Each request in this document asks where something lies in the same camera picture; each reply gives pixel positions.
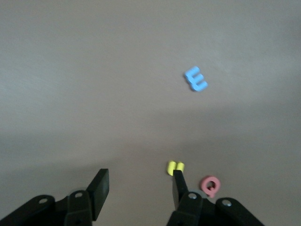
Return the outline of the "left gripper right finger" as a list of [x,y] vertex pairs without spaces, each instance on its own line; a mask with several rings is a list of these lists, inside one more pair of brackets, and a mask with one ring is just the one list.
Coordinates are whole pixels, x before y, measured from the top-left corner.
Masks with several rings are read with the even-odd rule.
[[183,173],[173,172],[173,199],[175,211],[168,226],[262,226],[239,201],[220,198],[215,203],[203,198],[197,192],[189,191]]

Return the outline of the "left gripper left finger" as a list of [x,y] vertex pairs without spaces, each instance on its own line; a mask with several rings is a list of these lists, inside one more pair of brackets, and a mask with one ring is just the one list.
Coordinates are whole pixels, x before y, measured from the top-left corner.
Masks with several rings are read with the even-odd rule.
[[38,195],[0,220],[2,226],[91,226],[109,194],[109,170],[100,169],[85,190],[62,200]]

